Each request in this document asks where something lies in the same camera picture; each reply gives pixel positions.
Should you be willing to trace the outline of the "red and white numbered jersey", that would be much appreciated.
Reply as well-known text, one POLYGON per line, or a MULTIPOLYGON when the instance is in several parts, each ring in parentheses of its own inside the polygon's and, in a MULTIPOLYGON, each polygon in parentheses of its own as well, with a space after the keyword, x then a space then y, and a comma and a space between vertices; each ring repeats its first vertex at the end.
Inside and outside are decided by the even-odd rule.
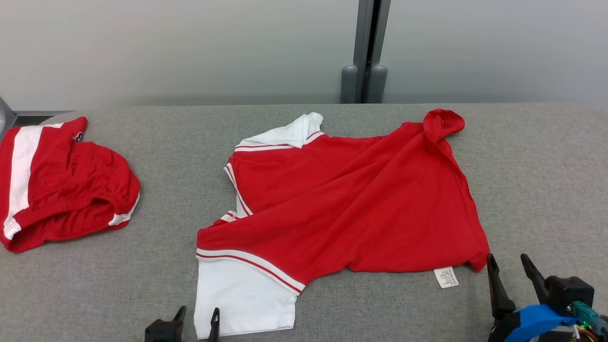
POLYGON ((199 230, 194 325, 220 311, 221 336, 292 329, 317 278, 346 268, 407 273, 469 264, 490 249, 447 136, 465 127, 436 109, 384 136, 322 132, 319 113, 243 139, 225 172, 237 208, 199 230))

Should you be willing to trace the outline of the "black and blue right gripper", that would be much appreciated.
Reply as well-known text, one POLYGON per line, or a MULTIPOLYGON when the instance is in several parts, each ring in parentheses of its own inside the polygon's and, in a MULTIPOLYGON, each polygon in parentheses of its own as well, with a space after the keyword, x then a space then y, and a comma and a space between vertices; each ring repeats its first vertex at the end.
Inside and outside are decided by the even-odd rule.
POLYGON ((494 326, 489 333, 488 342, 530 342, 558 326, 576 325, 575 317, 558 314, 546 305, 549 291, 545 286, 545 277, 541 275, 529 255, 521 254, 520 259, 540 304, 516 310, 515 303, 508 297, 500 279, 500 269, 496 259, 490 253, 487 271, 494 326))

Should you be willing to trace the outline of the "grey rounded partition foot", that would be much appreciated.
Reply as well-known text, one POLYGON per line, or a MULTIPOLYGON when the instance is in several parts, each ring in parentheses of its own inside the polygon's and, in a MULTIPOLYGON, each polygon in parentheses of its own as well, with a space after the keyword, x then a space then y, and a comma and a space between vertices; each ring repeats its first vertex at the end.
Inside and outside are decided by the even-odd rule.
POLYGON ((341 104, 355 104, 358 100, 358 67, 346 65, 341 70, 341 104))
POLYGON ((370 69, 367 103, 382 104, 388 69, 381 64, 377 64, 370 69))

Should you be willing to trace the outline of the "grey partition end post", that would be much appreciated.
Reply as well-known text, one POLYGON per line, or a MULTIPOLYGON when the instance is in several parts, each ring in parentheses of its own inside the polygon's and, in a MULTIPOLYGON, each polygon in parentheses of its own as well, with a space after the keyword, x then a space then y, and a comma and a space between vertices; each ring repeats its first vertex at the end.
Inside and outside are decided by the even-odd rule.
POLYGON ((8 104, 0 97, 0 142, 17 119, 17 115, 10 109, 8 104))

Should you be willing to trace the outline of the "red shorts with white stripe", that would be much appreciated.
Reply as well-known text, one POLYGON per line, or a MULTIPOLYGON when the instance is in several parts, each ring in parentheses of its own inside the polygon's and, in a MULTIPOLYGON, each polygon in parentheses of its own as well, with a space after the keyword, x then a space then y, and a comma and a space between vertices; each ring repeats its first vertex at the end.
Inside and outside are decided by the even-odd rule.
POLYGON ((8 129, 0 143, 0 243, 22 253, 126 227, 141 184, 127 160, 85 142, 87 118, 8 129))

